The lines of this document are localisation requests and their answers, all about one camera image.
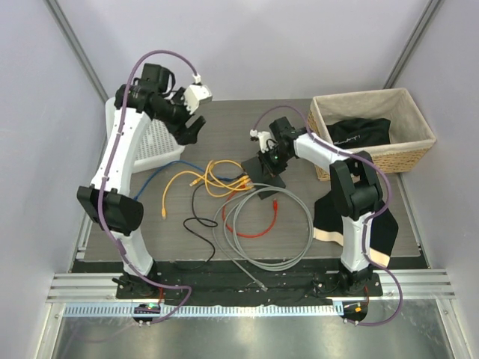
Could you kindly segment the black network switch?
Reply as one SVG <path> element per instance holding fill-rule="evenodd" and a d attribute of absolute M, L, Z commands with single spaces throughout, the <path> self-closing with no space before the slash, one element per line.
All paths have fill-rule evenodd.
<path fill-rule="evenodd" d="M 263 189 L 257 196 L 264 200 L 278 190 L 267 190 L 266 185 L 278 188 L 286 188 L 286 185 L 280 174 L 285 171 L 287 165 L 273 159 L 267 159 L 264 156 L 255 156 L 241 163 L 242 169 L 254 183 L 257 190 Z"/>

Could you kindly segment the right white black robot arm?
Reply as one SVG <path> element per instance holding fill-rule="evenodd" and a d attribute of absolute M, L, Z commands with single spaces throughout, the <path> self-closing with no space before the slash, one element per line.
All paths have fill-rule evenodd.
<path fill-rule="evenodd" d="M 271 177 L 285 171 L 292 158 L 326 167 L 332 202 L 343 226 L 338 288 L 346 295 L 357 294 L 372 279 L 370 235 L 382 199 L 377 167 L 369 154 L 342 150 L 309 127 L 294 128 L 286 117 L 274 120 L 268 132 L 251 129 L 250 138 L 259 143 L 257 157 L 261 169 Z"/>

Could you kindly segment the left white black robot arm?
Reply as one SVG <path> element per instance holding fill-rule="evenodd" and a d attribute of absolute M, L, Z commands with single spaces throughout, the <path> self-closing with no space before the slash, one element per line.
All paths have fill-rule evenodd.
<path fill-rule="evenodd" d="M 139 77 L 131 75 L 106 103 L 113 124 L 103 158 L 91 183 L 76 192 L 88 217 L 120 254 L 123 272 L 115 281 L 120 298 L 153 298 L 160 292 L 156 263 L 140 229 L 144 207 L 131 197 L 130 180 L 142 138 L 153 121 L 162 122 L 179 145 L 197 142 L 206 120 L 191 118 L 213 95 L 197 72 L 192 76 L 188 87 L 173 90 L 174 74 L 158 64 L 145 64 Z"/>

